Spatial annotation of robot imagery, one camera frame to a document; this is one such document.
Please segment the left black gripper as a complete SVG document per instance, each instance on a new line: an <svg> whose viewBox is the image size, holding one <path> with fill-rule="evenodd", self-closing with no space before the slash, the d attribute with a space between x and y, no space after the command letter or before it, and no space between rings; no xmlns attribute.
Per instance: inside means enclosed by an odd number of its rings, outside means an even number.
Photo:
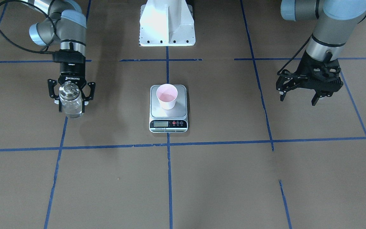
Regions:
<svg viewBox="0 0 366 229"><path fill-rule="evenodd" d="M279 90L280 101L284 101L287 92L297 88L315 90L311 105L315 106L323 93L334 93L343 87L340 78L340 65L337 59L331 60L333 53L324 52L324 60L312 58L306 51L302 55L299 66L294 73L283 69L276 81L276 90Z"/></svg>

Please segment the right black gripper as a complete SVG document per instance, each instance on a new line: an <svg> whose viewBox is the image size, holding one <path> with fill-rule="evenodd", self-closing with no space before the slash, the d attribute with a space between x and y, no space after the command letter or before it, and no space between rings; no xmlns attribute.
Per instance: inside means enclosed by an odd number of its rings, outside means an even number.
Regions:
<svg viewBox="0 0 366 229"><path fill-rule="evenodd" d="M71 81L81 90L83 99L82 113L85 113L85 107L94 99L96 89L95 82L87 82L85 79L85 63L61 62L58 81L53 79L47 80L49 97L54 99L55 104L58 105L58 111L60 113L62 112L62 103L59 95L55 93L55 87L58 83L62 85L67 81ZM88 89L88 94L85 94L83 89Z"/></svg>

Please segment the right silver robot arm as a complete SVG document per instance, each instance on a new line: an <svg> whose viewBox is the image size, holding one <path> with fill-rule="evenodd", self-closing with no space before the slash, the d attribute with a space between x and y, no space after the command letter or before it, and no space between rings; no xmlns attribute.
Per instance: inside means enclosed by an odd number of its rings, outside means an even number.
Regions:
<svg viewBox="0 0 366 229"><path fill-rule="evenodd" d="M22 0L46 19L29 28L32 41L44 48L59 45L52 60L60 64L57 80L48 80L50 98L68 118L79 118L93 99L94 82L85 78L87 19L73 0Z"/></svg>

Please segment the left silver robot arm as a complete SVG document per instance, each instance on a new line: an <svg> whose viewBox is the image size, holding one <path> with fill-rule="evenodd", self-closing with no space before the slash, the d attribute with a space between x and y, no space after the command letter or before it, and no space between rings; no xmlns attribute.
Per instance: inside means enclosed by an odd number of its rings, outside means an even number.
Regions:
<svg viewBox="0 0 366 229"><path fill-rule="evenodd" d="M281 16L289 21L317 20L300 48L304 53L296 71L283 66L275 87L281 101L291 90L314 90L311 104L315 106L344 85L338 58L355 27L366 19L366 0L283 0Z"/></svg>

